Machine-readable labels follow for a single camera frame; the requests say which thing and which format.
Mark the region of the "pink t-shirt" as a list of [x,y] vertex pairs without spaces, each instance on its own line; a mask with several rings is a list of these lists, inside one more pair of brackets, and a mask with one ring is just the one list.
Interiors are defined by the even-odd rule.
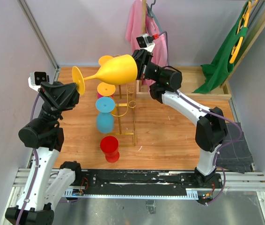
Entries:
[[173,71],[168,68],[167,32],[159,28],[151,8],[144,8],[141,0],[131,6],[125,38],[132,51],[124,62],[128,80],[145,80],[151,89],[170,89]]

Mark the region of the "green t-shirt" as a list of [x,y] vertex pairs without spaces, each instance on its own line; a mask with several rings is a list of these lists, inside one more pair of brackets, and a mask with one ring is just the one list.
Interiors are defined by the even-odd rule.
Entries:
[[[234,64],[229,64],[229,57],[233,46],[237,42],[238,36],[236,36],[237,23],[240,19],[240,15],[232,27],[218,52],[216,53],[213,61],[210,64],[201,65],[202,72],[205,76],[205,82],[194,93],[207,94],[215,88],[219,87],[225,79],[230,75],[234,69]],[[239,35],[246,36],[247,28],[244,28]]]

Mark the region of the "yellow wine glass front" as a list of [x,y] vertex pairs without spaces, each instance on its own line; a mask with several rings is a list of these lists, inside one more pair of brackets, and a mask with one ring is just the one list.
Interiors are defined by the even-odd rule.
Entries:
[[86,90],[85,82],[97,79],[111,85],[131,83],[137,78],[137,65],[131,55],[125,54],[107,61],[91,76],[83,77],[80,69],[72,67],[72,80],[77,85],[77,91],[83,95]]

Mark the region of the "wooden stand post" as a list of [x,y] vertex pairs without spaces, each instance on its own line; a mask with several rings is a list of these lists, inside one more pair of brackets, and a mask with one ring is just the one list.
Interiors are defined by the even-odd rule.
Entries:
[[141,30],[140,34],[146,33],[146,12],[147,12],[147,1],[141,1]]

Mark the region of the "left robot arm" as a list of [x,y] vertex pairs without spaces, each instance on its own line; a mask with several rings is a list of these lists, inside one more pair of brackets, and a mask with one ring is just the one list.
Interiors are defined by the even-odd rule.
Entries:
[[65,191],[83,180],[80,164],[67,162],[49,183],[64,142],[59,121],[63,119],[63,111],[72,110],[79,102],[77,84],[41,82],[38,93],[44,101],[40,113],[18,133],[25,147],[33,149],[35,164],[16,206],[6,210],[5,218],[13,225],[51,225]]

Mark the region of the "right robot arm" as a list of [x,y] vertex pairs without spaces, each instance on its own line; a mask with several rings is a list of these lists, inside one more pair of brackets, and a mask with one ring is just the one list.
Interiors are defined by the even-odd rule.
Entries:
[[149,86],[151,98],[175,109],[196,126],[195,142],[200,154],[194,181],[201,188],[208,186],[216,171],[216,154],[228,134],[222,110],[208,108],[183,94],[179,90],[183,79],[181,71],[172,66],[154,64],[153,54],[147,49],[135,50],[132,57],[138,68],[137,80],[154,81]]

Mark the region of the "pink plastic wine glass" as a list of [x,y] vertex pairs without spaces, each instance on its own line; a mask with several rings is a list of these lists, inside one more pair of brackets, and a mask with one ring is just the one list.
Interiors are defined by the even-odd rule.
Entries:
[[114,90],[98,90],[97,91],[97,98],[102,98],[102,97],[112,97],[114,95],[115,91]]

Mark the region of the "red plastic wine glass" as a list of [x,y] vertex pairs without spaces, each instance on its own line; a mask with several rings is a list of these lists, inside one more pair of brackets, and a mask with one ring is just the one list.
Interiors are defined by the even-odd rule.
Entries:
[[100,142],[100,149],[109,163],[115,163],[119,160],[120,153],[118,148],[119,142],[114,136],[106,136]]

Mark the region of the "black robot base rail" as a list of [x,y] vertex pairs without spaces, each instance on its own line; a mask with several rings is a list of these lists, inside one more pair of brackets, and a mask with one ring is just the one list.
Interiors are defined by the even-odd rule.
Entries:
[[207,180],[193,171],[82,170],[81,177],[63,194],[80,198],[199,199],[223,187],[221,175]]

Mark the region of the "yellow clothes hanger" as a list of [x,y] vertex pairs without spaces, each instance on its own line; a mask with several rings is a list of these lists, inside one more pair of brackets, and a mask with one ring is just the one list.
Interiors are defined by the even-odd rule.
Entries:
[[237,42],[232,48],[230,58],[229,58],[229,64],[234,64],[235,60],[237,58],[237,55],[240,51],[242,42],[244,40],[245,36],[239,35],[239,33],[244,29],[248,28],[248,23],[249,23],[249,18],[252,10],[255,8],[257,5],[258,0],[249,0],[247,3],[244,5],[243,10],[240,15],[240,19],[237,23],[237,30],[236,30],[236,36],[238,36]]

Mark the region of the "dark grey grid mat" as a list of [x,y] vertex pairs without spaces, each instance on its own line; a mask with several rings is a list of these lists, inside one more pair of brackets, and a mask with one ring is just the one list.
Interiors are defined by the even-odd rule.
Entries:
[[[244,132],[242,131],[242,135],[240,136],[239,129],[232,123],[227,123],[227,128],[228,134],[223,144],[229,143],[229,145],[220,150],[216,160],[216,166],[237,173],[250,172],[253,156],[249,150]],[[236,142],[231,143],[232,140],[237,139],[239,136],[240,138]]]

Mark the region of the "blue plastic wine glass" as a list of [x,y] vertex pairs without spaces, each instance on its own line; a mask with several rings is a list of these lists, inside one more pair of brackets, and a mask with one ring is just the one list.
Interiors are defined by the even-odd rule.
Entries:
[[103,134],[110,133],[114,129],[114,118],[111,112],[115,108],[115,102],[110,97],[101,97],[96,101],[96,109],[99,114],[96,118],[96,127]]

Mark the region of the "grey clothes hanger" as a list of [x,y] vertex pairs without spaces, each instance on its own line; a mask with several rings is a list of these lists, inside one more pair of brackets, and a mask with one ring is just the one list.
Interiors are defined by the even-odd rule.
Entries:
[[153,12],[153,6],[154,6],[155,4],[156,4],[156,0],[153,0],[153,2],[152,2],[150,5],[146,4],[146,7],[147,7],[147,8],[146,8],[146,9],[147,9],[147,16],[153,19],[153,21],[154,21],[155,24],[157,25],[159,31],[160,31],[161,33],[163,33],[163,29],[161,28],[160,23],[159,23],[159,21],[158,21],[156,15],[155,15],[155,13]]

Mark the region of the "yellow wine glass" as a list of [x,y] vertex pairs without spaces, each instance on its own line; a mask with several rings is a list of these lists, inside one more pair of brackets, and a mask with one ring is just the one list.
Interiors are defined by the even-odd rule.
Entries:
[[104,55],[102,57],[100,57],[100,59],[98,60],[98,64],[100,66],[104,65],[107,61],[113,59],[113,56],[110,55]]
[[98,84],[98,86],[97,86],[97,91],[98,91],[98,90],[103,90],[103,89],[106,89],[106,90],[114,90],[114,91],[116,91],[116,86],[115,86],[115,85],[111,85],[111,84],[107,84],[107,83],[104,83],[104,82],[101,82],[101,83]]
[[131,55],[125,54],[107,61],[91,76],[83,77],[80,69],[72,67],[72,80],[77,85],[77,91],[83,95],[86,90],[85,82],[97,79],[111,85],[131,83],[137,78],[137,65]]

